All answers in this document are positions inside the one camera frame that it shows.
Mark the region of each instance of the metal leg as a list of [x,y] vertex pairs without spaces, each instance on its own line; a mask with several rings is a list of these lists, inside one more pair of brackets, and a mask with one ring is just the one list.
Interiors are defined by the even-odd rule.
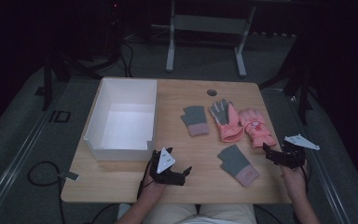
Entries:
[[243,46],[245,45],[246,37],[249,34],[249,29],[251,27],[254,14],[255,14],[255,7],[252,7],[252,10],[248,17],[248,20],[243,27],[243,32],[241,35],[241,42],[237,47],[234,48],[235,58],[237,60],[238,72],[241,77],[246,76],[246,70],[245,70],[245,65],[243,63],[242,51],[243,51]]
[[175,1],[171,1],[171,26],[170,26],[170,46],[168,48],[167,66],[165,70],[167,72],[173,71],[173,60],[175,57]]

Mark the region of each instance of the gray mitten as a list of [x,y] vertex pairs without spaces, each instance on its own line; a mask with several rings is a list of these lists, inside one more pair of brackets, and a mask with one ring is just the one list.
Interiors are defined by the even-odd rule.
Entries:
[[202,105],[192,105],[183,110],[185,111],[185,114],[180,118],[186,125],[190,136],[194,137],[209,133],[205,110]]
[[237,145],[223,149],[217,157],[223,161],[220,167],[248,187],[259,177],[257,170],[241,153]]

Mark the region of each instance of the person's right arm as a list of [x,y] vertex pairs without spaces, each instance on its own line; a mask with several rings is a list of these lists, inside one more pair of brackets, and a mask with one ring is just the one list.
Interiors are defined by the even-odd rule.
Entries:
[[290,169],[281,166],[284,185],[289,198],[292,200],[296,216],[302,224],[320,223],[313,211],[306,192],[304,174],[301,168]]

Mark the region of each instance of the dark background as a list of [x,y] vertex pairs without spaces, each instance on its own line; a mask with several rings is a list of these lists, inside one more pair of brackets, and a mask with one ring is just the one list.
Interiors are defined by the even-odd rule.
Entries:
[[[120,18],[147,36],[149,24],[168,24],[167,2],[117,3],[122,13]],[[42,67],[50,52],[57,49],[77,59],[101,54],[98,49],[106,40],[111,20],[108,8],[113,3],[0,1],[0,116],[25,80]],[[200,12],[203,3],[184,1],[184,4],[191,4]],[[201,12],[217,11],[222,16],[240,13],[235,4],[231,10],[223,11],[216,10],[219,5],[212,1]],[[324,7],[316,9],[301,4],[260,4],[252,31],[299,35],[299,50],[287,58],[293,67],[307,60],[304,55],[308,50],[316,49],[312,86],[358,170],[358,1],[324,2]]]

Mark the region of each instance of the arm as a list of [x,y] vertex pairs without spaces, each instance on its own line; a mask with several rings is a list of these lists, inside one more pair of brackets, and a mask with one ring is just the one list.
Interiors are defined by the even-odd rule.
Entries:
[[293,207],[298,220],[303,224],[320,223],[308,200],[304,175],[299,167],[290,169],[281,166],[284,185],[287,188],[289,198],[292,200]]
[[138,201],[127,211],[124,216],[119,219],[117,224],[140,224],[144,217],[157,204],[159,198],[165,190],[166,185],[151,183],[153,178],[147,173],[144,188]]

